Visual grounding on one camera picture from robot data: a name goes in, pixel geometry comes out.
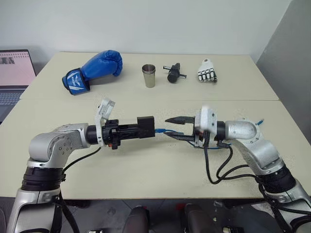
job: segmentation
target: metal cup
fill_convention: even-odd
[[[145,64],[141,69],[144,75],[146,87],[154,87],[156,85],[156,67],[151,64]]]

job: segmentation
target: boxing glove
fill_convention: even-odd
[[[90,90],[89,81],[98,77],[113,74],[118,76],[122,71],[122,58],[119,52],[107,50],[92,57],[81,68],[69,71],[62,81],[64,87],[77,95]]]

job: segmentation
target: gray floor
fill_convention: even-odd
[[[6,222],[11,212],[13,198],[0,198],[0,233],[4,232],[3,214]],[[257,211],[250,205],[227,209],[221,200],[165,199],[165,200],[93,200],[88,208],[69,207],[79,225],[80,232],[107,228],[109,233],[121,233],[127,216],[138,205],[147,207],[151,217],[151,233],[181,233],[179,211],[183,203],[196,203],[204,209],[216,225],[243,227],[245,233],[280,233],[275,220],[267,213]],[[72,232],[63,218],[62,233]]]

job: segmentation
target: beige table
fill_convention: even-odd
[[[91,92],[72,96],[63,87],[61,78],[69,70],[81,67],[95,53],[57,53],[27,88],[21,99],[97,100],[109,97],[124,100],[277,100],[278,97],[248,55],[163,55],[122,54],[123,70],[119,77],[112,75],[91,82]],[[215,66],[218,82],[200,83],[197,70],[204,58]],[[167,80],[168,70],[180,62],[182,74],[176,83]],[[156,85],[145,87],[141,67],[156,67]]]
[[[93,100],[21,100],[0,125],[0,196],[14,197],[21,185],[28,159],[28,145],[37,134],[50,132],[68,123],[94,124],[99,102]],[[170,101],[162,104],[117,102],[111,119],[120,124],[135,123],[136,117],[155,116],[156,128],[191,132],[191,125],[173,125],[164,120],[174,116],[193,116],[202,104],[218,112],[219,120],[246,117],[265,119],[260,126],[266,139],[279,150],[292,174],[311,194],[311,147],[279,101]],[[69,162],[97,146],[76,150]],[[209,152],[212,176],[228,156],[227,150]],[[245,164],[234,148],[227,169]],[[243,173],[250,172],[243,168]],[[254,198],[261,197],[252,178],[208,182],[203,151],[163,134],[155,138],[121,142],[118,150],[106,147],[67,171],[62,184],[67,199],[115,198]]]

